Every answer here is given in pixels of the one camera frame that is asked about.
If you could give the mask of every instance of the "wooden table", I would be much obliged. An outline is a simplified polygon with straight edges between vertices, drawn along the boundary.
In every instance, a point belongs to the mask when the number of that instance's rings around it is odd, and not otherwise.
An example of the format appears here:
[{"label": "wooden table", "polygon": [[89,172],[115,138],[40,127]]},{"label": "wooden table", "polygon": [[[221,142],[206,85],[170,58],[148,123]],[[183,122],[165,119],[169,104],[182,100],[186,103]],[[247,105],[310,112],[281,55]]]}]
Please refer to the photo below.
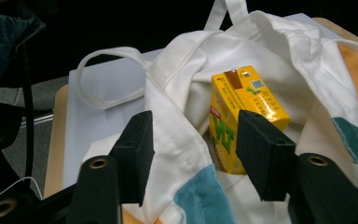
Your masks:
[{"label": "wooden table", "polygon": [[[346,31],[338,25],[324,18],[313,18],[321,25],[335,32],[336,34],[350,40],[358,42],[358,36]],[[66,105],[68,100],[68,85],[63,86],[57,91],[54,106],[54,120],[50,138],[50,148],[48,154],[48,169],[46,174],[45,195],[50,195],[62,190],[63,186],[63,162],[65,148],[65,124],[66,124]]]}]

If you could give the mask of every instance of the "black background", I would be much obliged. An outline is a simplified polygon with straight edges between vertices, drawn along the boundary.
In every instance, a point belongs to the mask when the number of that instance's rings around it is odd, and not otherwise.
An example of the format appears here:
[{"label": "black background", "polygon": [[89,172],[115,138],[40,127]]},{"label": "black background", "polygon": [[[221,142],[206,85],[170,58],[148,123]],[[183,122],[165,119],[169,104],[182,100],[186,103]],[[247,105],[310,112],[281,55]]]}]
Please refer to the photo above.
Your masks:
[{"label": "black background", "polygon": [[[30,4],[47,24],[27,42],[33,83],[68,76],[84,56],[97,49],[129,46],[147,52],[164,48],[181,33],[203,29],[214,0],[43,1]],[[57,10],[46,10],[52,3]],[[358,0],[248,0],[247,4],[249,11],[323,17],[358,35]],[[99,57],[89,64],[111,59]]]}]

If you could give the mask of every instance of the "yellow box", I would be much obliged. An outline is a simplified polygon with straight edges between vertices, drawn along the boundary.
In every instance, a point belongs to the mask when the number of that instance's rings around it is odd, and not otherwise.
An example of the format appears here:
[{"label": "yellow box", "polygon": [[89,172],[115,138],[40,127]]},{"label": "yellow box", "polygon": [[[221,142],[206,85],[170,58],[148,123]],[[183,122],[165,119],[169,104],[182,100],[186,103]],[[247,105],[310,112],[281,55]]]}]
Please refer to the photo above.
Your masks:
[{"label": "yellow box", "polygon": [[241,109],[264,116],[281,131],[290,121],[251,65],[212,76],[210,133],[222,171],[235,175],[246,174],[235,153]]}]

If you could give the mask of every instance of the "tote bag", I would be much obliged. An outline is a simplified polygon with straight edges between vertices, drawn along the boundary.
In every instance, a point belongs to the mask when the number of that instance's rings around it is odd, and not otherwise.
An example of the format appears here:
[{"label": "tote bag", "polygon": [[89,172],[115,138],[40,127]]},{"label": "tote bag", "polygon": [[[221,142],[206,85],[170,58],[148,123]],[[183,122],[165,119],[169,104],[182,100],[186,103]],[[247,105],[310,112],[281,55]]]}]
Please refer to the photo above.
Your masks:
[{"label": "tote bag", "polygon": [[[227,12],[233,25],[219,30]],[[145,70],[145,87],[121,99],[89,95],[82,89],[82,71],[100,54],[136,61]],[[153,61],[133,48],[86,56],[76,80],[87,105],[104,110],[143,96],[145,110],[153,112],[156,154],[144,205],[124,204],[125,222],[290,223],[286,202],[260,202],[247,175],[216,170],[202,138],[211,76],[245,65],[255,68],[290,115],[284,132],[297,143],[296,153],[329,157],[358,187],[356,62],[358,43],[323,38],[306,23],[248,13],[243,0],[216,0],[204,30],[177,36]],[[107,154],[118,136],[94,142],[84,160]]]}]

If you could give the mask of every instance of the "teal patch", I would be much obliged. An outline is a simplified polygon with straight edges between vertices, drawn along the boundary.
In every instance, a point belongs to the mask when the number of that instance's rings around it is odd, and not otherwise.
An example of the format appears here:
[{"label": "teal patch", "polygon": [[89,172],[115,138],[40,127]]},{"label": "teal patch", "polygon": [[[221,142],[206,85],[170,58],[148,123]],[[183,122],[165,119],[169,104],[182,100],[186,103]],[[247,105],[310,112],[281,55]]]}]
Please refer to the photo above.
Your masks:
[{"label": "teal patch", "polygon": [[358,164],[358,127],[349,123],[344,118],[333,118],[341,139],[351,153],[354,162]]},{"label": "teal patch", "polygon": [[186,212],[186,223],[236,223],[213,164],[199,171],[176,193],[174,201]]}]

